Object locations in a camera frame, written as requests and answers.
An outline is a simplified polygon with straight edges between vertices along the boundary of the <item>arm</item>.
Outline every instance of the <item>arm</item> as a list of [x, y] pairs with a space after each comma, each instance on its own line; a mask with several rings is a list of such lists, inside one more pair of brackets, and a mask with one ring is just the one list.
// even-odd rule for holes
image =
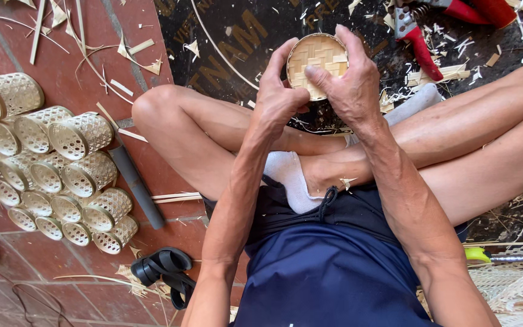
[[225, 327], [229, 322], [229, 295], [252, 226], [265, 160], [296, 108], [310, 99], [305, 88], [285, 88], [280, 80], [280, 70], [297, 41], [293, 38], [274, 51], [260, 80], [249, 128], [205, 233], [199, 279], [183, 327]]
[[346, 27], [337, 35], [349, 54], [338, 79], [322, 69], [306, 75], [327, 94], [357, 134], [373, 169], [387, 222], [409, 256], [435, 322], [443, 326], [499, 326], [469, 277], [464, 250], [439, 202], [399, 147], [379, 113], [376, 65]]

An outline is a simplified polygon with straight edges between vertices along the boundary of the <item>red tile floor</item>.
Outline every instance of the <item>red tile floor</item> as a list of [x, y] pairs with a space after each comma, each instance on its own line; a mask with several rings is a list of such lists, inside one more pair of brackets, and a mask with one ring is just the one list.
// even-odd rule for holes
[[[72, 22], [79, 34], [75, 1], [66, 0], [72, 11]], [[167, 57], [166, 47], [158, 28], [155, 6], [150, 0], [128, 1], [121, 6], [119, 1], [82, 1], [84, 31], [87, 45], [117, 45], [120, 31], [127, 45], [134, 46], [152, 38], [155, 45], [135, 54], [141, 64], [151, 64], [161, 54]], [[0, 16], [13, 18], [33, 25], [29, 16], [36, 17], [36, 10], [12, 0], [4, 5], [0, 1]], [[50, 26], [52, 15], [44, 20]], [[138, 24], [154, 25], [155, 28], [138, 28]], [[35, 65], [29, 63], [32, 37], [24, 38], [29, 31], [25, 27], [0, 20], [0, 74], [23, 71], [33, 77], [42, 87], [46, 97], [45, 107], [62, 105], [75, 114], [98, 111], [100, 102], [114, 120], [130, 118], [131, 105], [109, 91], [106, 95], [100, 80], [86, 64], [78, 70], [78, 86], [74, 71], [83, 56], [75, 41], [64, 33], [65, 23], [49, 34], [70, 54], [65, 53], [51, 41], [40, 38]], [[102, 64], [107, 79], [115, 79], [134, 92], [129, 100], [135, 100], [147, 89], [156, 85], [172, 83], [167, 61], [157, 76], [139, 68], [120, 56], [115, 48], [103, 49], [90, 56], [92, 63], [101, 71]], [[128, 130], [138, 132], [135, 127]], [[158, 154], [140, 140], [122, 136], [128, 151], [135, 160], [139, 172], [153, 195], [180, 191], [194, 191], [179, 177]], [[117, 186], [128, 190], [120, 176]], [[200, 253], [207, 229], [206, 214], [201, 201], [160, 204], [167, 223], [164, 228], [154, 230], [140, 210], [138, 203], [132, 214], [141, 222], [140, 231], [131, 245], [150, 254], [155, 249], [173, 246], [185, 251], [195, 261], [188, 272], [197, 279], [200, 268]], [[77, 327], [99, 326], [178, 326], [183, 312], [178, 312], [168, 301], [161, 301], [154, 294], [139, 298], [129, 292], [128, 286], [97, 278], [54, 279], [63, 275], [100, 275], [121, 278], [115, 275], [120, 264], [130, 264], [134, 259], [127, 247], [119, 255], [111, 256], [98, 250], [93, 244], [78, 247], [62, 240], [48, 239], [40, 232], [24, 232], [7, 217], [6, 209], [0, 205], [0, 326], [29, 326], [24, 320], [24, 309], [12, 292], [12, 283], [35, 285], [52, 293], [62, 304], [65, 316]], [[245, 267], [248, 258], [242, 255], [238, 274], [231, 296], [231, 304], [238, 306], [246, 282]], [[33, 290], [28, 291], [38, 298]], [[57, 326], [57, 315], [29, 296], [22, 296], [29, 319], [34, 326]]]

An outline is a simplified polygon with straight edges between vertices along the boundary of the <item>person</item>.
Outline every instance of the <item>person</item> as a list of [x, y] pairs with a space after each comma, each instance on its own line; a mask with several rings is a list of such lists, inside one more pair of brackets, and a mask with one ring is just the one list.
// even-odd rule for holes
[[182, 325], [229, 323], [245, 247], [235, 326], [499, 326], [453, 227], [523, 192], [523, 67], [389, 128], [377, 67], [336, 34], [345, 75], [305, 73], [356, 144], [285, 126], [309, 100], [280, 80], [295, 38], [272, 54], [253, 111], [175, 85], [135, 101], [142, 135], [214, 207]]

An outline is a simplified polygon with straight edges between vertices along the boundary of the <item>navy blue shorts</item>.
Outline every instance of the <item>navy blue shorts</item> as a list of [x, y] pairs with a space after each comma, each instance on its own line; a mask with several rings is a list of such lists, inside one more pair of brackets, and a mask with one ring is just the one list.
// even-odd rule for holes
[[[329, 205], [321, 205], [324, 207], [324, 214], [320, 215], [321, 206], [305, 213], [294, 212], [288, 205], [284, 185], [266, 175], [262, 179], [267, 185], [260, 186], [247, 244], [258, 242], [288, 227], [314, 222], [357, 228], [381, 241], [400, 247], [399, 240], [390, 229], [382, 212], [381, 197], [375, 183], [353, 186], [349, 191], [338, 193], [336, 199]], [[217, 202], [205, 197], [203, 202], [205, 202], [207, 216], [211, 219]], [[456, 232], [463, 231], [465, 226], [467, 223], [457, 226]], [[467, 235], [461, 232], [458, 236], [463, 242]]]

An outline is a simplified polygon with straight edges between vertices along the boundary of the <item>black sandal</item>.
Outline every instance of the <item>black sandal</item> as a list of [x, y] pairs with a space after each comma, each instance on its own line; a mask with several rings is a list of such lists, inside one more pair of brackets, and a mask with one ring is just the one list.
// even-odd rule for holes
[[133, 261], [130, 270], [141, 280], [142, 285], [147, 287], [162, 277], [163, 282], [171, 287], [173, 306], [182, 310], [189, 304], [196, 286], [196, 282], [183, 273], [192, 267], [191, 258], [185, 252], [173, 247], [164, 247]]

